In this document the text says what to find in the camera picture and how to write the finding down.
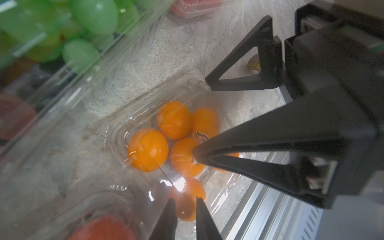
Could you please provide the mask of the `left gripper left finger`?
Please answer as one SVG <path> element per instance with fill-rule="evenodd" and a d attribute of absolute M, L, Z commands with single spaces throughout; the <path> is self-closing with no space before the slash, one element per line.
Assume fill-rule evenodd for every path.
<path fill-rule="evenodd" d="M 174 240 L 177 224 L 176 202 L 169 199 L 149 240 Z"/>

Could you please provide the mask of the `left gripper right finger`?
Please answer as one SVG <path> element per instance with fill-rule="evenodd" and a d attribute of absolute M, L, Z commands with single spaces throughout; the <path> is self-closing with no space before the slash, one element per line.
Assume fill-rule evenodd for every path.
<path fill-rule="evenodd" d="M 223 240 L 204 200 L 202 198 L 197 198 L 196 203 L 197 240 Z"/>

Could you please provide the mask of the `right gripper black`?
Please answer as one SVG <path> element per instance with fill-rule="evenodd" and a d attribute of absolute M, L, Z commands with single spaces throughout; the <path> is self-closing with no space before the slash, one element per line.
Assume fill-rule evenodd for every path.
<path fill-rule="evenodd" d="M 196 147 L 199 163 L 241 174 L 316 207 L 358 196 L 384 166 L 384 21 L 336 3 L 296 11 L 285 41 L 285 84 L 294 100 Z M 253 48 L 248 69 L 220 77 Z M 212 91 L 275 89 L 282 42 L 263 17 L 205 78 Z"/>

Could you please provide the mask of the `clear orange fruit box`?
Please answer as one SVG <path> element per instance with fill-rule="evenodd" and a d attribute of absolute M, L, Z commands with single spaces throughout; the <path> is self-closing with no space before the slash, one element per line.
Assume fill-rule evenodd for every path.
<path fill-rule="evenodd" d="M 205 200 L 215 219 L 240 176 L 198 163 L 192 152 L 200 143 L 193 134 L 212 138 L 232 125 L 202 74 L 193 71 L 121 108 L 107 127 L 105 145 L 125 170 L 163 171 L 161 208 L 175 198 L 178 219 L 190 224 L 195 197 Z"/>

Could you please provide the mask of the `clear red fruit box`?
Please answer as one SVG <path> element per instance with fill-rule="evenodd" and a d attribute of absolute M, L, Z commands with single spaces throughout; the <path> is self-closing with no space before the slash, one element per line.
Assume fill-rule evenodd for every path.
<path fill-rule="evenodd" d="M 1 239 L 147 240 L 164 203 L 164 176 L 124 170 L 126 184 L 95 177 L 70 185 L 61 171 L 20 172 L 1 181 Z"/>

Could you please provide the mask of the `round sticker on oranges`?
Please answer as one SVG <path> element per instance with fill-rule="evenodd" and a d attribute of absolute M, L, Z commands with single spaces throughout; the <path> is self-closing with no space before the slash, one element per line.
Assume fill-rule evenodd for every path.
<path fill-rule="evenodd" d="M 200 133 L 200 132 L 195 132 L 193 134 L 193 137 L 195 140 L 197 140 L 200 144 L 203 144 L 205 143 L 206 141 L 208 141 L 210 138 L 205 135 L 204 133 Z"/>

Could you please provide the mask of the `clear grape box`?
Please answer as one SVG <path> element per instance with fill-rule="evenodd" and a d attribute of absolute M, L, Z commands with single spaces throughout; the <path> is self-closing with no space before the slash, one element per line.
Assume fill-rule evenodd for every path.
<path fill-rule="evenodd" d="M 172 1 L 1 1 L 1 152 Z"/>

